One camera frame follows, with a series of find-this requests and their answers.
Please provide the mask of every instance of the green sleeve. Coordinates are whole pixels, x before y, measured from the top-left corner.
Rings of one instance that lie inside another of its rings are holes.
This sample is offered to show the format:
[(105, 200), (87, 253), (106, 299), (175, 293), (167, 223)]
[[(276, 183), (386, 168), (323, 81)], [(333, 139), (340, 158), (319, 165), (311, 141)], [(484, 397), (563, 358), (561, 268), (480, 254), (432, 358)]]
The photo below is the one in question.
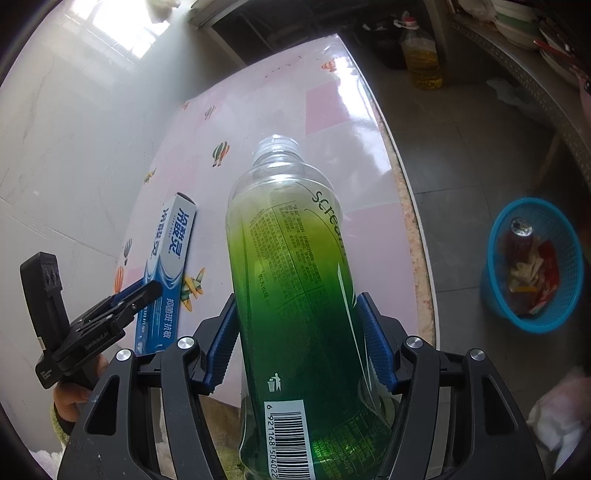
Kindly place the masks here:
[(68, 443), (68, 440), (70, 440), (70, 436), (60, 427), (60, 423), (57, 421), (56, 409), (54, 408), (53, 403), (51, 404), (49, 415), (51, 418), (51, 426), (53, 426), (53, 431), (56, 433), (60, 443), (65, 446)]

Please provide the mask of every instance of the green drink bottle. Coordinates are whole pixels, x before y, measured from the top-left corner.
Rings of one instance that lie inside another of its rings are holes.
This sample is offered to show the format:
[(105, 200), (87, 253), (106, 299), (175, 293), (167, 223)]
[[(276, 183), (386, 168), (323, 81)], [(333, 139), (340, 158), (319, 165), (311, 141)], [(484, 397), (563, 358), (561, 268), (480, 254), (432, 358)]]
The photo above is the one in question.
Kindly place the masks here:
[(230, 194), (226, 230), (246, 384), (247, 478), (371, 479), (390, 436), (328, 179), (273, 135)]

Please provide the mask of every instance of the white tiled wall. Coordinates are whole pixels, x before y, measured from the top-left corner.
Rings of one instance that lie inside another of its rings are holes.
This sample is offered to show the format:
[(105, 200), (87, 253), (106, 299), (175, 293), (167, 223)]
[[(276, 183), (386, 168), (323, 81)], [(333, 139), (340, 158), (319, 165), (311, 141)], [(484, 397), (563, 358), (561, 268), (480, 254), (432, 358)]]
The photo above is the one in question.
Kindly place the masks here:
[(152, 24), (144, 0), (66, 0), (0, 87), (0, 401), (31, 450), (59, 443), (19, 266), (38, 251), (57, 255), (70, 319), (111, 293), (172, 114), (235, 70), (187, 23), (190, 4)]

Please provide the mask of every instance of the blue toothpaste box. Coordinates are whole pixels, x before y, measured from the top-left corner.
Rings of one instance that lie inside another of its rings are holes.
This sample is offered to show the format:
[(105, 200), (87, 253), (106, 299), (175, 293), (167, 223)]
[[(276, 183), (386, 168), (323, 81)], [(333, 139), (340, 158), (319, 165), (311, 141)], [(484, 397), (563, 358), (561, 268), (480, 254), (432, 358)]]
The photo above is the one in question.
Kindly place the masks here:
[(138, 313), (135, 327), (138, 355), (166, 350), (177, 339), (184, 263), (196, 212), (197, 206), (182, 193), (162, 207), (154, 247), (144, 270), (144, 283), (158, 280), (162, 284), (162, 296)]

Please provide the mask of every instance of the blue plastic basket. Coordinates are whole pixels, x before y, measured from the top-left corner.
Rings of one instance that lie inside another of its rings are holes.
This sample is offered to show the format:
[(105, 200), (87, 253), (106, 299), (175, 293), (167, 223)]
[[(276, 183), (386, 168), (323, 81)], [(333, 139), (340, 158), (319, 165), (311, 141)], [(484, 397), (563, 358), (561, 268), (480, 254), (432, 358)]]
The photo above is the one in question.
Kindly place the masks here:
[[(515, 217), (529, 221), (540, 241), (554, 245), (560, 273), (560, 284), (554, 297), (532, 319), (520, 319), (507, 305), (507, 266), (502, 249), (509, 223)], [(509, 319), (522, 330), (546, 333), (557, 329), (573, 312), (583, 286), (583, 254), (579, 239), (564, 214), (551, 203), (535, 198), (516, 200), (497, 217), (488, 239), (486, 266), (480, 281), (480, 295), (497, 315)]]

